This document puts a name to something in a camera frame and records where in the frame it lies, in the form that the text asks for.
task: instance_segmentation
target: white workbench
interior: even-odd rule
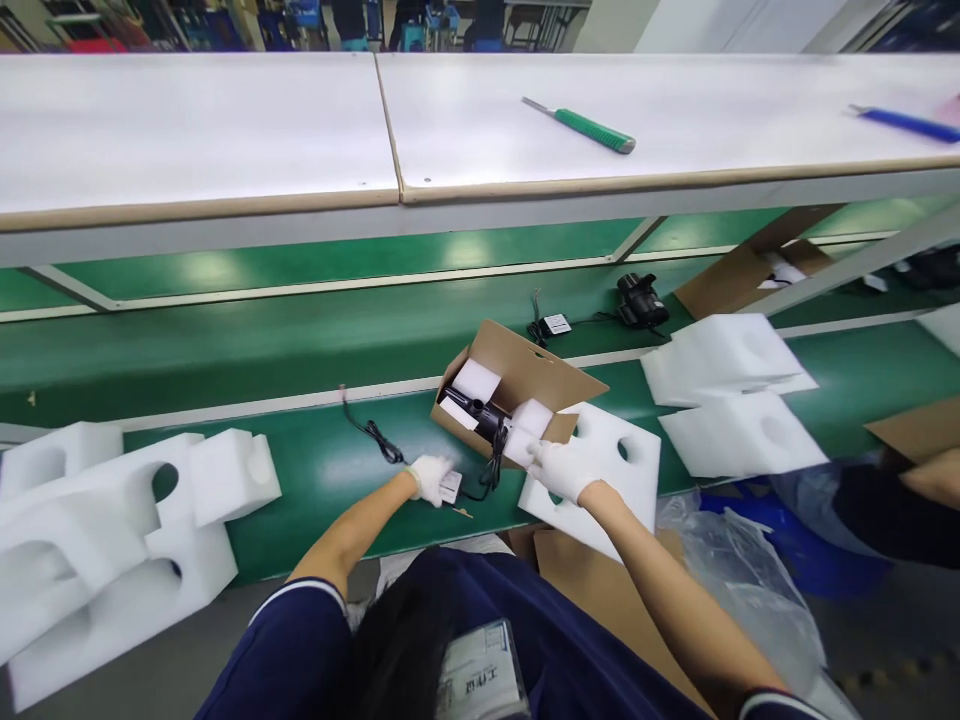
[[[404,203],[960,167],[960,145],[853,117],[922,116],[960,55],[380,55]],[[632,135],[618,155],[528,95]]]
[[[0,56],[0,129],[2,230],[399,199],[369,53]]]

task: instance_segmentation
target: gloved hand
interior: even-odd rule
[[[533,455],[533,464],[527,468],[527,472],[554,495],[575,505],[580,504],[580,493],[587,485],[602,479],[591,469],[590,459],[569,444],[538,440],[530,443],[527,452]]]
[[[413,499],[420,500],[422,498],[434,507],[443,505],[443,499],[440,497],[440,481],[452,469],[453,460],[434,457],[433,455],[418,457],[407,468],[407,472],[417,481],[417,494],[413,496]]]

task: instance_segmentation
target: id card holder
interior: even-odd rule
[[[447,647],[437,691],[437,720],[530,718],[510,622],[497,620]]]

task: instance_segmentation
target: screwdriver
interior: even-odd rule
[[[927,120],[926,118],[919,118],[914,115],[906,115],[904,113],[876,107],[850,105],[850,109],[867,120],[897,127],[901,130],[909,130],[919,135],[926,135],[941,142],[960,142],[960,128],[953,127],[952,125],[944,125],[943,123]]]
[[[567,127],[573,128],[581,135],[586,135],[591,140],[595,140],[601,145],[606,145],[611,150],[616,150],[623,155],[629,155],[633,152],[633,148],[637,146],[637,141],[629,135],[611,130],[600,123],[585,118],[583,115],[577,115],[577,113],[572,110],[567,110],[566,108],[551,110],[528,97],[523,98],[523,102],[542,113],[546,113],[554,120],[562,122]]]

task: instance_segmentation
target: navy blue shirt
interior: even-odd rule
[[[432,549],[407,573],[424,589],[464,606],[458,635],[501,618],[510,621],[534,718],[708,717],[512,555]],[[330,583],[320,578],[288,583],[254,615],[197,718],[317,717],[337,692],[337,672],[350,642],[343,598]],[[763,690],[745,698],[740,717],[825,720],[795,698]]]

